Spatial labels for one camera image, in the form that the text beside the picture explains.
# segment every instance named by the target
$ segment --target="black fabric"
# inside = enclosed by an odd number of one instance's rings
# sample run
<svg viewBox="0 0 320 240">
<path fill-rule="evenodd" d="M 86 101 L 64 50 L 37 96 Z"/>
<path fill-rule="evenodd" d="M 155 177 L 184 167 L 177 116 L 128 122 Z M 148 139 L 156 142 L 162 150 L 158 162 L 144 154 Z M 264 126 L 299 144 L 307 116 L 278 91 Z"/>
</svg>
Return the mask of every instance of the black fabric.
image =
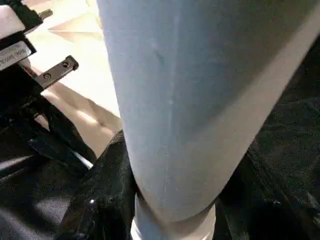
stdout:
<svg viewBox="0 0 320 240">
<path fill-rule="evenodd" d="M 0 179 L 0 239 L 52 238 L 80 179 L 23 144 L 10 128 L 0 134 L 0 149 L 0 165 L 24 164 Z"/>
<path fill-rule="evenodd" d="M 219 199 L 215 201 L 215 225 L 212 240 L 232 240 L 226 215 Z"/>
<path fill-rule="evenodd" d="M 57 239 L 129 240 L 136 191 L 121 131 L 83 178 Z"/>
<path fill-rule="evenodd" d="M 320 41 L 219 196 L 233 240 L 320 239 Z"/>
<path fill-rule="evenodd" d="M 52 239 L 88 172 L 74 151 L 97 160 L 61 112 L 45 99 L 33 104 L 0 119 L 0 239 Z M 33 119 L 42 111 L 51 132 Z"/>
</svg>

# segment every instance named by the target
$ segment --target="screw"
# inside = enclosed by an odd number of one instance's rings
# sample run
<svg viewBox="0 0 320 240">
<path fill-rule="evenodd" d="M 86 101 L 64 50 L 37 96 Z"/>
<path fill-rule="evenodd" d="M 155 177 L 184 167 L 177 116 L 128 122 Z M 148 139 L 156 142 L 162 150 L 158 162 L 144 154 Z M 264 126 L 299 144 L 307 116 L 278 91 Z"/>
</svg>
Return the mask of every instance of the screw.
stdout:
<svg viewBox="0 0 320 240">
<path fill-rule="evenodd" d="M 51 79 L 50 73 L 44 74 L 44 75 L 43 75 L 43 78 L 44 78 L 44 79 L 47 79 L 47 80 Z"/>
<path fill-rule="evenodd" d="M 66 62 L 66 61 L 65 61 L 65 62 L 63 62 L 63 63 L 62 63 L 62 67 L 64 67 L 64 68 L 68 68 L 68 67 L 69 67 L 69 63 L 68 63 L 68 62 Z"/>
</svg>

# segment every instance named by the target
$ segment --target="white label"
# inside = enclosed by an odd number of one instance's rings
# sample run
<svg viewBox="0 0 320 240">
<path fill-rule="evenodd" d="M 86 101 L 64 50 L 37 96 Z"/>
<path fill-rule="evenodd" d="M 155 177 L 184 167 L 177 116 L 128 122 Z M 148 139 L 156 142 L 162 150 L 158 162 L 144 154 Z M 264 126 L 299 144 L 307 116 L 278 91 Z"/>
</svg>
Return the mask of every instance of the white label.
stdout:
<svg viewBox="0 0 320 240">
<path fill-rule="evenodd" d="M 24 41 L 19 41 L 0 51 L 0 71 L 25 59 L 31 54 Z"/>
</svg>

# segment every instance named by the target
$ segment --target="metal bracket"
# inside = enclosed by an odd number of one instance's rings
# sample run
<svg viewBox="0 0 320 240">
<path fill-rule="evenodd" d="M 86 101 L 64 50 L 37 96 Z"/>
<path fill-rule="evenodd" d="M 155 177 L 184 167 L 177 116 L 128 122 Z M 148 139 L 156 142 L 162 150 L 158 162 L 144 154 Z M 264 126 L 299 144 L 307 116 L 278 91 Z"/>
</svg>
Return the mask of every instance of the metal bracket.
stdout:
<svg viewBox="0 0 320 240">
<path fill-rule="evenodd" d="M 70 72 L 75 71 L 78 67 L 78 62 L 72 56 L 67 56 L 65 60 L 50 68 L 48 71 L 43 72 L 34 80 L 37 81 L 43 89 L 47 89 Z"/>
</svg>

